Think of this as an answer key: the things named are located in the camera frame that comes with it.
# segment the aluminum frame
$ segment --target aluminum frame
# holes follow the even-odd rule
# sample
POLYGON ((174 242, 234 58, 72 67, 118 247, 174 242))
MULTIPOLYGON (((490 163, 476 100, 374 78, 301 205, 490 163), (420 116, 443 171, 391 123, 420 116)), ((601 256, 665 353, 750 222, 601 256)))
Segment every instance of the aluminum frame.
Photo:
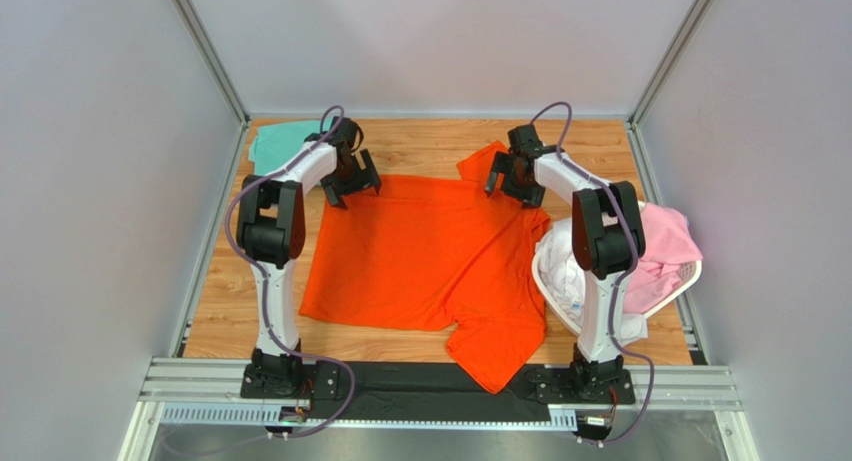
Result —
MULTIPOLYGON (((139 394, 141 402, 215 403, 228 405, 274 404, 291 401, 240 398, 247 360, 154 358, 139 394)), ((647 366, 627 366, 633 375, 636 397, 648 388, 647 366)), ((560 409, 608 409, 606 405, 552 405, 560 409)), ((638 409, 639 405, 623 409, 638 409)), ((651 410, 742 411, 742 403, 726 366, 657 366, 651 393, 651 410)))
POLYGON ((716 424, 722 434, 728 461, 751 461, 760 459, 757 446, 751 436, 745 412, 717 411, 716 424))
POLYGON ((659 94, 660 90, 663 88, 663 85, 671 74, 672 69, 675 64, 677 64, 678 59, 680 59, 680 55, 683 53, 683 50, 686 48, 686 45, 695 33, 696 28, 698 28, 698 25, 701 23, 701 19, 704 17, 704 14, 710 8, 712 3, 713 0, 693 1, 692 6, 690 6, 689 11, 686 13, 686 17, 680 25, 680 28, 678 28, 674 39, 672 39, 671 44, 666 50, 666 54, 663 55, 660 65, 651 77, 651 81, 648 83, 648 86, 645 88, 642 96, 640 96, 639 102, 636 104, 636 109, 634 109, 633 113, 630 115, 628 121, 630 124, 637 126, 642 125, 642 122, 648 115, 648 111, 651 109, 651 105, 654 104, 654 100, 657 98, 657 94, 659 94))
POLYGON ((216 85, 219 86, 222 96, 225 97, 225 101, 237 118, 237 122, 242 125, 247 124, 248 114, 246 108, 240 100, 240 96, 237 94, 231 78, 228 77, 228 73, 225 71, 222 61, 213 47, 213 42, 210 41, 210 37, 204 29, 204 25, 201 24, 201 19, 198 17, 198 12, 195 11, 192 1, 172 0, 172 2, 174 2, 181 19, 183 19, 186 30, 198 47, 198 51, 207 64, 207 68, 210 69, 210 74, 213 75, 213 79, 216 81, 216 85))
MULTIPOLYGON (((279 421, 281 404, 212 404, 212 403, 167 403, 160 417, 161 424, 203 424, 216 426, 275 426, 308 428, 325 419, 312 418, 304 423, 279 421)), ((440 429, 452 431, 552 431, 577 430, 577 413, 573 409, 559 406, 549 407, 549 421, 492 422, 492 421, 336 421, 335 428, 373 429, 440 429)))
POLYGON ((136 403, 118 454, 118 461, 140 461, 151 457, 164 409, 164 403, 142 401, 136 403))

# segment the cable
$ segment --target cable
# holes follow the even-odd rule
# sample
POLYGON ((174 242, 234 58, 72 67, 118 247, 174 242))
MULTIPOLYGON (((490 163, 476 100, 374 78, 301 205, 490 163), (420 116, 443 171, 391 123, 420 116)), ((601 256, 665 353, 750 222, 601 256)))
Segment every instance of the cable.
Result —
POLYGON ((358 144, 352 148, 352 152, 358 151, 361 149, 361 143, 364 142, 364 131, 361 130, 361 126, 358 126, 358 144))
POLYGON ((590 446, 611 446, 627 439, 636 429, 636 426, 639 425, 639 422, 645 416, 645 411, 648 409, 648 403, 651 401, 651 391, 654 388, 654 361, 650 357, 645 356, 642 353, 637 353, 628 350, 627 348, 622 346, 621 343, 618 342, 618 339, 616 339, 615 337, 615 304, 616 300, 618 299, 618 290, 621 287, 621 283, 628 276, 630 276, 630 274, 636 270, 636 266, 639 265, 639 250, 636 247, 636 240, 633 239, 633 235, 630 233, 630 229, 627 227, 627 220, 624 217, 624 213, 621 211, 621 207, 618 205, 618 200, 615 199, 615 194, 613 194, 612 190, 609 188, 609 185, 603 182, 597 176, 594 176, 588 171, 585 171, 583 168, 572 162, 570 158, 566 157, 563 154, 564 150, 562 149, 562 143, 565 142, 565 135, 568 134, 568 128, 571 126, 571 119, 574 116, 574 110, 571 108, 571 105, 568 104, 566 101, 557 101, 555 103, 551 103, 550 105, 539 111, 538 114, 533 116, 532 120, 530 121, 530 124, 534 124, 538 120, 538 118, 541 117, 541 115, 557 106, 564 106, 566 109, 568 109, 568 117, 565 119, 565 127, 562 128, 562 134, 559 135, 559 141, 556 142, 556 157, 559 158, 559 161, 568 169, 574 171, 578 175, 589 180, 594 185, 603 189, 604 193, 606 194, 606 197, 609 199, 610 204, 612 204, 613 210, 615 210, 615 215, 618 218, 618 223, 621 225, 621 229, 624 230, 624 236, 625 238, 627 238, 627 244, 630 246, 630 268, 628 268, 627 271, 621 273, 621 275, 615 279, 615 284, 613 285, 612 302, 609 306, 609 316, 607 319, 607 335, 609 335, 612 344, 616 347, 616 349, 621 352, 621 354, 624 354, 625 356, 639 358, 648 363, 648 390, 645 393, 645 400, 642 402, 642 407, 639 409, 639 416, 636 418, 635 421, 633 421, 633 424, 631 424, 626 431, 608 441, 593 442, 591 440, 583 440, 583 442, 589 444, 590 446))
MULTIPOLYGON (((334 106, 328 108, 325 111, 325 113, 323 113, 322 118, 320 119, 320 131, 322 131, 322 126, 325 124, 325 119, 334 110, 340 111, 340 115, 338 116, 337 121, 331 126, 331 128, 327 132, 322 133, 322 135, 320 136, 320 138, 317 141, 312 142, 308 146, 308 149, 306 149, 306 150, 303 149, 303 150, 299 151, 299 153, 293 159, 291 159, 283 168, 279 169, 278 171, 269 173, 266 176, 263 176, 259 179, 256 179, 251 184, 249 184, 248 186, 243 188, 243 190, 240 191, 234 197, 233 200, 231 200, 231 203, 228 205, 228 208, 225 210, 225 226, 226 226, 225 237, 228 239, 228 244, 231 246, 231 249, 233 249, 234 252, 237 253, 237 256, 241 257, 242 259, 247 261, 249 264, 251 264, 252 266, 257 268, 257 270, 260 271, 261 275, 263 276, 263 283, 262 283, 262 287, 261 287, 261 303, 260 303, 261 304, 261 313, 262 313, 262 322, 263 322, 263 327, 266 329, 266 333, 269 335, 269 337, 272 339, 272 341, 275 343, 275 345, 278 346, 282 351, 284 351, 285 353, 287 353, 290 356, 298 356, 298 357, 304 358, 304 359, 315 359, 317 361, 325 361, 327 363, 336 364, 336 365, 340 366, 344 371, 346 371, 346 373, 349 375, 349 392, 346 394, 346 399, 343 401, 343 404, 339 408, 337 408, 337 411, 335 411, 331 416, 329 416, 322 423, 320 423, 320 424, 318 424, 318 425, 316 425, 312 428, 308 428, 304 431, 299 431, 299 432, 294 432, 294 433, 288 434, 288 435, 286 435, 286 438, 304 438, 305 436, 310 436, 312 434, 318 433, 319 431, 322 431, 323 429, 327 428, 328 425, 330 425, 338 417, 340 417, 340 415, 343 414, 343 412, 346 410, 346 408, 349 407, 349 404, 352 402, 352 397, 355 393, 355 372, 352 371, 352 368, 348 364, 344 363, 343 361, 340 361, 340 360, 334 359, 334 358, 329 358, 329 357, 326 357, 326 356, 320 356, 320 355, 317 355, 317 354, 300 353, 298 351, 294 351, 294 350, 288 348, 287 345, 284 344, 283 341, 281 341, 281 338, 279 338, 278 335, 275 334, 275 331, 273 331, 270 320, 269 320, 269 301, 268 301, 268 298, 269 298, 269 296, 268 296, 268 293, 269 293, 269 272, 266 271, 263 268, 263 266, 260 265, 260 263, 258 263, 254 259, 250 258, 248 255, 243 253, 243 251, 237 245, 237 242, 234 240, 233 233, 231 233, 231 230, 228 227, 231 226, 231 217, 234 213, 234 210, 236 209, 240 200, 243 197, 245 197, 246 194, 251 192, 253 189, 257 189, 257 187, 260 186, 261 184, 263 184, 263 183, 265 183, 265 182, 267 182, 267 181, 269 181, 273 178, 282 176, 282 175, 290 172, 290 170, 293 169, 293 167, 295 167, 299 163, 299 161, 304 159, 306 156, 308 156, 310 153, 312 153, 319 146, 324 144, 328 140, 328 138, 331 137, 331 135, 335 131, 337 131, 337 128, 340 127, 340 123, 343 121, 343 116, 344 116, 343 107, 340 106, 340 105, 334 105, 334 106)), ((176 456, 204 457, 204 456, 213 456, 213 455, 216 455, 216 454, 231 451, 233 449, 237 449, 237 448, 240 448, 242 446, 246 446, 248 444, 255 443, 257 441, 262 441, 264 439, 271 439, 271 436, 268 435, 268 434, 264 434, 262 436, 257 436, 257 437, 254 437, 254 438, 249 438, 249 439, 240 441, 240 442, 232 444, 230 446, 225 446, 224 448, 219 448, 219 449, 215 449, 215 450, 212 450, 212 451, 204 451, 204 452, 199 452, 199 453, 189 453, 189 452, 178 451, 178 450, 172 448, 171 446, 169 446, 168 443, 166 443, 165 438, 160 440, 160 444, 163 445, 163 448, 166 451, 168 451, 169 453, 174 454, 176 456)))
POLYGON ((612 396, 612 409, 609 412, 609 425, 615 426, 615 413, 618 408, 618 395, 615 393, 615 388, 609 387, 609 394, 612 396))

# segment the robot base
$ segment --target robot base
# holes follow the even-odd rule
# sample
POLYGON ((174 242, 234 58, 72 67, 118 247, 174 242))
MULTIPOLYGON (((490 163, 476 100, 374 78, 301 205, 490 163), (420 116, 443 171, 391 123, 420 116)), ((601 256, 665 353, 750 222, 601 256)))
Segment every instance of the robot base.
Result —
POLYGON ((536 368, 528 381, 535 382, 536 399, 546 404, 635 404, 636 393, 624 359, 590 363, 574 345, 574 362, 568 368, 536 368))
MULTIPOLYGON (((301 341, 296 351, 301 348, 301 341)), ((298 356, 265 354, 255 349, 243 372, 244 399, 335 399, 340 369, 333 363, 303 364, 298 356)))

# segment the pink cloth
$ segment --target pink cloth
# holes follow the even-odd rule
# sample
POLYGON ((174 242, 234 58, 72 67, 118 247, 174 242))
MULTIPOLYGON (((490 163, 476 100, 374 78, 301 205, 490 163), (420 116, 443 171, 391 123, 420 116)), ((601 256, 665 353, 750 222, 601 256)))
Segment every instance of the pink cloth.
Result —
POLYGON ((644 314, 680 286, 683 263, 702 259, 689 236, 686 218, 674 209, 646 204, 642 209, 645 255, 630 278, 624 312, 644 314))

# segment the black mat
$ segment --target black mat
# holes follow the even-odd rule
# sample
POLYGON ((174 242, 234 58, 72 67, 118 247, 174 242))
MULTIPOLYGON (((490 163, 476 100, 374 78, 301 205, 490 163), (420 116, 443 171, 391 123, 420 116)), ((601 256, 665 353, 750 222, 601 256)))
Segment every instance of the black mat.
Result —
MULTIPOLYGON (((535 385, 522 373, 540 365, 526 365, 500 393, 488 394, 458 365, 452 363, 349 363, 357 380, 355 397, 340 419, 384 421, 549 421, 547 406, 535 401, 535 385)), ((319 373, 335 365, 320 363, 319 373)), ((319 388, 328 376, 314 380, 319 388)), ((349 391, 345 372, 336 383, 333 399, 314 399, 313 418, 327 418, 349 391)))

